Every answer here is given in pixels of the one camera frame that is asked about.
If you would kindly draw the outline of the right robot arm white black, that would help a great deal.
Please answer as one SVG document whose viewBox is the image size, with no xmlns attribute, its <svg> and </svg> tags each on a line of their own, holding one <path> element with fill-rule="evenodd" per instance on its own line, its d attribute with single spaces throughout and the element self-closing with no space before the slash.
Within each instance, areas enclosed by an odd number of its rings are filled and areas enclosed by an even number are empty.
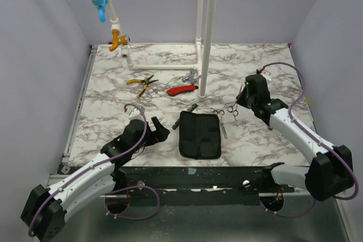
<svg viewBox="0 0 363 242">
<path fill-rule="evenodd" d="M 253 111 L 267 126 L 287 137 L 309 163 L 296 167 L 275 163 L 261 177 L 261 186 L 274 192 L 281 185 L 306 189 L 310 195 L 325 201 L 354 186 L 352 154 L 346 146 L 335 146 L 321 138 L 292 114 L 280 99 L 270 97 L 266 79 L 261 74 L 246 77 L 237 103 Z"/>
</svg>

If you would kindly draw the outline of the silver thinning scissors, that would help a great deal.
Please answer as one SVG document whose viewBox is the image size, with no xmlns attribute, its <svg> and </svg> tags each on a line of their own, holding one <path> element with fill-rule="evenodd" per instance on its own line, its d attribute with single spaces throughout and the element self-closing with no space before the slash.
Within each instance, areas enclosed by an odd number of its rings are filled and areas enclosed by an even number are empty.
<svg viewBox="0 0 363 242">
<path fill-rule="evenodd" d="M 222 130 L 222 134 L 223 134 L 223 137 L 225 139 L 228 139 L 228 136 L 227 136 L 227 132 L 226 132 L 226 129 L 225 129 L 225 126 L 224 126 L 224 122 L 223 122 L 223 116 L 225 115 L 225 111 L 223 109 L 219 109 L 219 110 L 214 110 L 213 111 L 214 114 L 218 115 L 219 117 L 219 120 L 220 120 L 220 126 L 221 126 L 221 130 Z"/>
</svg>

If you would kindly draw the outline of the silver hair scissors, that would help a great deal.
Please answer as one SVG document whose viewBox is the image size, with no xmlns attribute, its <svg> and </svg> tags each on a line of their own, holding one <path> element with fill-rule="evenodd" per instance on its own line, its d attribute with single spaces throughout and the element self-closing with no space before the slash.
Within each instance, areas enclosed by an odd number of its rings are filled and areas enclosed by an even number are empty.
<svg viewBox="0 0 363 242">
<path fill-rule="evenodd" d="M 239 92 L 235 98 L 235 102 L 233 102 L 231 105 L 228 106 L 227 111 L 233 115 L 234 120 L 237 119 L 237 116 L 239 114 L 238 112 L 238 100 L 242 95 L 242 89 L 243 89 L 243 83 L 240 85 Z"/>
</svg>

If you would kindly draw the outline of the black fabric tool case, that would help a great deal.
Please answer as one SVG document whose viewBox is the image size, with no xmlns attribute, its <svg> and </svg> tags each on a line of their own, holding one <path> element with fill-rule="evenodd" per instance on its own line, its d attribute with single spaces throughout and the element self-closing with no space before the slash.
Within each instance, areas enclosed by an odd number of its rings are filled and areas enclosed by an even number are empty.
<svg viewBox="0 0 363 242">
<path fill-rule="evenodd" d="M 216 114 L 182 111 L 179 125 L 179 153 L 196 160 L 221 156 L 220 120 Z"/>
</svg>

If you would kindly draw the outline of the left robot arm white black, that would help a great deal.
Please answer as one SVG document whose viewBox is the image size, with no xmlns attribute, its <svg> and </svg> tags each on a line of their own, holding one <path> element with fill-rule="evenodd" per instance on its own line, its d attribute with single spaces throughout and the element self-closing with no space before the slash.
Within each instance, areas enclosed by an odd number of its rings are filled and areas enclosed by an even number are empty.
<svg viewBox="0 0 363 242">
<path fill-rule="evenodd" d="M 34 187 L 20 216 L 29 237 L 50 241 L 68 219 L 93 199 L 110 192 L 121 193 L 126 181 L 118 168 L 131 161 L 137 150 L 164 142 L 170 134 L 156 117 L 151 121 L 155 130 L 146 121 L 131 120 L 121 135 L 106 143 L 100 153 L 72 175 L 47 188 Z"/>
</svg>

